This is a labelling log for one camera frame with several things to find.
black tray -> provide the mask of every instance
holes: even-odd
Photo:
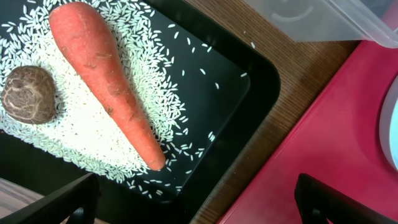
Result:
[[[3,10],[0,23],[16,21],[21,16],[19,12],[22,11],[24,2],[4,2],[3,9],[12,10],[7,12]],[[149,200],[137,190],[129,190],[124,184],[117,184],[100,177],[103,194],[99,200],[97,217],[110,223],[188,223],[271,110],[279,95],[280,81],[277,70],[270,61],[185,1],[146,0],[145,2],[158,11],[156,16],[165,16],[171,20],[161,18],[158,20],[159,25],[165,27],[173,21],[185,29],[179,30],[180,35],[190,36],[193,44],[204,42],[212,45],[212,51],[216,51],[213,55],[217,63],[206,60],[209,54],[203,50],[202,53],[195,53],[197,55],[195,58],[190,58],[192,54],[187,48],[185,38],[181,41],[184,44],[179,44],[173,42],[174,33],[161,37],[162,42],[165,42],[170,49],[175,49],[176,57],[187,55],[179,58],[180,61],[171,68],[172,73],[179,74],[173,76],[172,81],[184,82],[183,85],[179,84],[179,91],[182,91],[179,95],[182,101],[187,102],[188,117],[193,120],[189,124],[191,140],[206,144],[198,146],[205,147],[206,152],[199,163],[191,167],[193,170],[191,175],[184,175],[189,158],[181,162],[178,169],[173,168],[172,175],[167,173],[168,171],[149,174],[150,179],[161,179],[167,175],[165,178],[169,182],[175,180],[177,182],[175,185],[183,185],[180,194],[162,189],[166,191],[166,198],[160,200],[156,198]],[[196,51],[202,48],[198,43]],[[202,79],[198,62],[200,66],[206,66],[207,73],[217,75],[213,75],[210,79],[207,75],[206,80]],[[187,73],[185,77],[180,75],[182,69]],[[243,80],[239,75],[244,71],[248,72],[248,76]],[[227,73],[234,73],[234,76],[229,77]],[[220,90],[216,90],[214,82],[220,82]],[[201,90],[201,86],[211,86],[211,88],[206,87]],[[203,94],[198,94],[198,91],[205,91],[208,96],[204,98]],[[199,116],[203,110],[214,110],[214,116]],[[206,141],[210,131],[215,131],[217,134],[214,142]],[[56,159],[17,138],[0,134],[0,177],[2,178],[47,195],[84,174],[86,171],[71,163]],[[137,181],[142,182],[144,178],[148,177],[141,176]]]

wood grain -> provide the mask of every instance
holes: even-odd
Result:
[[[242,0],[187,2],[247,44],[253,41],[256,50],[277,67],[282,82],[280,97],[274,109],[193,222],[207,224],[215,223],[227,211],[358,42],[295,43]]]

brown mushroom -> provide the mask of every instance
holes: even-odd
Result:
[[[1,103],[12,118],[44,124],[55,117],[55,85],[51,75],[37,66],[17,67],[7,77]]]

pink mat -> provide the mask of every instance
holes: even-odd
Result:
[[[220,223],[301,223],[294,189],[302,172],[398,220],[398,172],[378,137],[397,75],[398,50],[362,42]]]

orange carrot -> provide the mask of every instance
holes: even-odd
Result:
[[[154,170],[163,168],[165,156],[131,91],[116,41],[101,15],[88,4],[73,2],[54,9],[49,22],[63,56],[145,163]]]

